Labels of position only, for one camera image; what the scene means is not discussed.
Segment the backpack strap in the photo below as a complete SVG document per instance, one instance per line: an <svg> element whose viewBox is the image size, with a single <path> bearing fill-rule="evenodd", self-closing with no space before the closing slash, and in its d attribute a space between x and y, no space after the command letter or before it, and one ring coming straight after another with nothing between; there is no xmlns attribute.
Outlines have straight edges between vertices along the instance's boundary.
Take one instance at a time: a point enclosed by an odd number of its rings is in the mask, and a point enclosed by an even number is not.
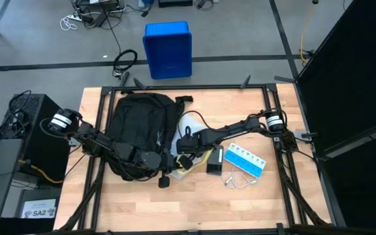
<svg viewBox="0 0 376 235"><path fill-rule="evenodd" d="M130 94L134 94L134 92L132 90L130 90L130 89L124 89L124 90L122 90L120 92L120 94L122 94L122 95L124 95L124 94L130 95Z"/></svg>
<svg viewBox="0 0 376 235"><path fill-rule="evenodd" d="M182 103L182 102L194 102L194 99L192 96L190 95L184 95L184 96L181 96L181 97L175 97L175 101L177 104L179 103Z"/></svg>

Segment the white cord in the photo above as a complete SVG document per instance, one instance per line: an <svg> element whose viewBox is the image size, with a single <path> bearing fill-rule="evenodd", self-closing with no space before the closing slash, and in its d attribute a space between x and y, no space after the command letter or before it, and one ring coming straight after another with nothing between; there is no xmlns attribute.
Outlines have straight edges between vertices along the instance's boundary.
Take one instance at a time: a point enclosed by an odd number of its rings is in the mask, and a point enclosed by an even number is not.
<svg viewBox="0 0 376 235"><path fill-rule="evenodd" d="M225 180L223 177L225 174L228 175L227 180ZM243 185L238 185L236 183L236 177L235 177L236 174L241 175L247 181L247 183ZM234 167L232 167L232 172L223 172L221 174L221 180L223 181L226 187L231 188L231 189L242 188L248 185L255 185L258 183L258 178L256 178L255 180L249 180L246 178L246 176L242 172L235 172Z"/></svg>
<svg viewBox="0 0 376 235"><path fill-rule="evenodd" d="M69 29L72 29L72 30L77 30L78 29L78 27L75 24L69 22L68 16L63 17L60 20L60 28L63 31L68 31Z"/></svg>

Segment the yellow cable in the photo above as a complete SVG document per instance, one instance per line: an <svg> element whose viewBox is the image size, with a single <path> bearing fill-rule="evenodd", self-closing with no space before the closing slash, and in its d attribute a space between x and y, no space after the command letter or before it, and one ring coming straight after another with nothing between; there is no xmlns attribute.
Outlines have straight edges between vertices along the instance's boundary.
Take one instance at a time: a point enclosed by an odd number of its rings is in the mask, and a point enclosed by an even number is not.
<svg viewBox="0 0 376 235"><path fill-rule="evenodd" d="M304 22L303 32L301 33L300 57L301 57L301 60L304 61L304 62L306 62L306 63L307 63L307 60L304 59L304 56L303 56L303 39L304 39L304 31L306 30L306 27L307 27L308 21L309 21L309 19L310 19L311 14L313 13L313 10L314 10L314 4L312 4L312 6L310 7L310 10L308 11L307 19L305 19L305 22Z"/></svg>
<svg viewBox="0 0 376 235"><path fill-rule="evenodd" d="M18 160L18 162L21 163L21 164L25 164L25 160ZM46 178L46 180L48 180L52 183L63 183L63 180L59 180L59 181L52 180L49 176L46 175L46 173L42 169L40 169L39 167L37 167L35 165L30 165L30 167L35 169L36 171L40 172Z"/></svg>

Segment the computer case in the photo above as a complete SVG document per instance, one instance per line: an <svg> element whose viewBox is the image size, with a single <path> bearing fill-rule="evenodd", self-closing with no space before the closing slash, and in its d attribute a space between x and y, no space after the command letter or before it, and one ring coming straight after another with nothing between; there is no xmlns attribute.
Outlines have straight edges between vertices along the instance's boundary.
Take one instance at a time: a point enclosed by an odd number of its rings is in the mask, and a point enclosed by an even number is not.
<svg viewBox="0 0 376 235"><path fill-rule="evenodd" d="M52 118L60 107L47 95L30 94L28 99L27 96L22 95L15 98L10 107L11 112L14 112L21 108L26 101L22 108L22 113L24 115L23 123L27 124L25 133L20 137L24 142L20 159L29 160L32 165L43 170L53 180L62 180L66 171L70 146L62 138L55 138L44 134L39 126L43 119ZM10 125L7 125L7 123L12 123L12 120L13 117L7 111L3 120L3 123L6 124L0 128L0 138L9 138L14 135L15 130L12 130ZM36 176L42 181L49 183L40 172L30 167L22 166L19 171Z"/></svg>

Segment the black panel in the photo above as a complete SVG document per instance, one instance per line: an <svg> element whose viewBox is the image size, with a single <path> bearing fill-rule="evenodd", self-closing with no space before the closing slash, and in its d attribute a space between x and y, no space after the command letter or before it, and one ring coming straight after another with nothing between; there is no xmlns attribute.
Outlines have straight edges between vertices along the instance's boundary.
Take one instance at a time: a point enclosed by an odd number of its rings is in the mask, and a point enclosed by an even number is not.
<svg viewBox="0 0 376 235"><path fill-rule="evenodd" d="M376 129L376 1L354 0L298 79L317 153Z"/></svg>
<svg viewBox="0 0 376 235"><path fill-rule="evenodd" d="M376 139L324 165L348 227L376 228Z"/></svg>

